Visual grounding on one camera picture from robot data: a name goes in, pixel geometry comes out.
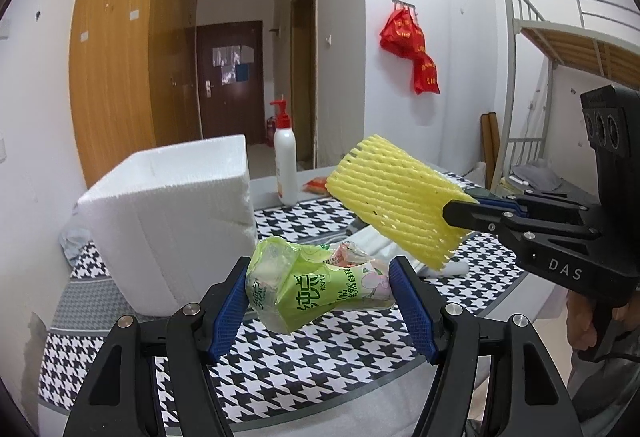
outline crumpled plastic bag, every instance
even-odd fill
[[[264,326],[291,334],[332,309],[386,309],[395,300],[389,264],[353,242],[301,245],[260,241],[246,272],[246,295]]]

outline wooden wardrobe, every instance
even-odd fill
[[[69,92],[88,187],[130,154],[200,137],[196,0],[76,0]]]

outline human hand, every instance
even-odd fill
[[[598,340],[593,326],[593,305],[590,300],[574,291],[569,291],[566,299],[566,338],[578,351],[593,347]],[[640,327],[640,293],[636,292],[629,303],[613,309],[611,318],[621,322],[625,331]]]

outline yellow fruit netting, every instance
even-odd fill
[[[476,200],[441,173],[380,136],[347,154],[326,181],[331,195],[432,269],[440,269],[466,229],[451,227],[442,207]]]

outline pump nozzle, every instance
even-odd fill
[[[291,118],[287,115],[287,100],[282,98],[273,100],[270,105],[278,107],[276,113],[276,128],[291,128]]]

